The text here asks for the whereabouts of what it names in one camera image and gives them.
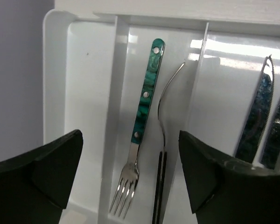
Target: white plastic organizer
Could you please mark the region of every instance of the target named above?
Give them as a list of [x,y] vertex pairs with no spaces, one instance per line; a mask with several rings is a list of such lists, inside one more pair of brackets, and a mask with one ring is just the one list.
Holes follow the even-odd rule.
[[[44,143],[80,129],[84,148],[61,224],[151,223],[162,134],[168,161],[164,224],[196,224],[178,154],[179,130],[234,154],[266,56],[276,71],[280,96],[280,25],[196,21],[139,15],[98,14],[97,20],[48,12],[43,24]],[[161,70],[139,155],[140,180],[126,219],[108,214],[127,160],[151,43],[165,44]]]

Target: fork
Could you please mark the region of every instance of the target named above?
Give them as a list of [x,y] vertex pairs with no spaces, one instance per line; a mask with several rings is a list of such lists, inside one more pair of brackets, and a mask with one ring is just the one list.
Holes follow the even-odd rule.
[[154,88],[159,74],[164,49],[165,49],[165,42],[162,39],[155,39],[153,41],[150,50],[149,59],[148,59],[148,65],[145,73],[144,83],[142,86],[136,120],[134,123],[131,146],[127,158],[127,163],[124,165],[124,167],[121,170],[117,189],[115,191],[109,209],[109,213],[111,213],[112,208],[115,202],[117,201],[113,214],[116,215],[117,209],[120,206],[118,212],[118,217],[120,217],[124,206],[126,206],[123,219],[126,217],[127,211],[131,205],[139,179],[139,170],[137,167],[138,152],[143,139],[145,126],[147,123],[149,109],[153,98]]

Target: tray divider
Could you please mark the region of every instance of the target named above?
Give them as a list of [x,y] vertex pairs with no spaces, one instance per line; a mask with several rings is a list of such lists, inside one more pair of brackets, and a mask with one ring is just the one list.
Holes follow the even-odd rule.
[[186,122],[185,122],[185,130],[186,131],[189,130],[188,124],[189,124],[189,119],[190,119],[190,116],[191,116],[191,108],[192,108],[192,105],[193,105],[193,100],[195,98],[195,91],[196,91],[197,82],[198,82],[198,78],[199,78],[199,73],[200,73],[200,70],[201,70],[202,62],[203,62],[203,56],[204,56],[204,52],[205,52],[205,46],[206,46],[206,41],[207,41],[207,37],[208,37],[209,26],[210,26],[210,23],[207,22],[206,25],[205,25],[203,41],[202,41],[201,50],[200,50],[200,54],[199,54],[199,58],[198,58],[198,65],[197,65],[197,69],[196,69],[196,73],[195,73],[195,80],[194,80],[194,84],[193,84],[193,88],[192,88],[191,99],[190,99],[190,102],[189,102],[188,117],[187,117]]
[[120,17],[116,17],[112,75],[107,122],[105,128],[106,132],[102,164],[102,181],[98,205],[98,224],[108,222],[112,174],[119,126],[122,85],[126,67],[126,51],[129,28],[129,24],[125,23]]
[[43,20],[44,144],[64,134],[67,30],[76,19],[74,14],[52,9]]

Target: green marbled fork handle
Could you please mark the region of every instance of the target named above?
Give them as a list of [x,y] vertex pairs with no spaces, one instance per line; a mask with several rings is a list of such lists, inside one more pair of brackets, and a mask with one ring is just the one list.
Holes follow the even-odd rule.
[[154,88],[161,66],[164,48],[165,42],[161,39],[155,39],[151,46],[131,139],[131,142],[137,145],[140,145],[143,139],[150,105],[154,95]]

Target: knife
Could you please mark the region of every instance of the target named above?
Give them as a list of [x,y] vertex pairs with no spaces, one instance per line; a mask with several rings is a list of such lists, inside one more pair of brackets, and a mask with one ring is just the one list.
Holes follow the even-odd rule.
[[273,115],[265,149],[260,163],[266,168],[275,169],[280,154],[280,99]]
[[274,90],[274,66],[271,56],[265,58],[253,104],[238,143],[235,157],[252,163],[263,136],[272,106]]

